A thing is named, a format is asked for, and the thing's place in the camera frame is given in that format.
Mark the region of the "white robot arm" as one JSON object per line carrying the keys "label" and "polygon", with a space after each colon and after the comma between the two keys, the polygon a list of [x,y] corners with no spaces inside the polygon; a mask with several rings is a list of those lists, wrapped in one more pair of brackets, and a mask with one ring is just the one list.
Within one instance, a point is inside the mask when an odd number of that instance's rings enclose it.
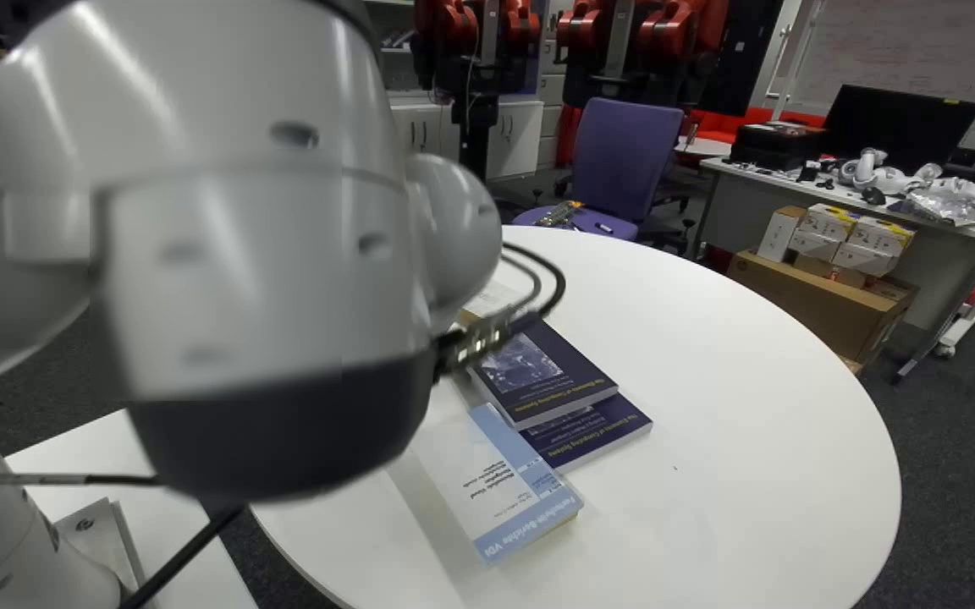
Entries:
{"label": "white robot arm", "polygon": [[50,0],[0,51],[0,375],[100,304],[178,493],[397,459],[499,257],[346,0]]}

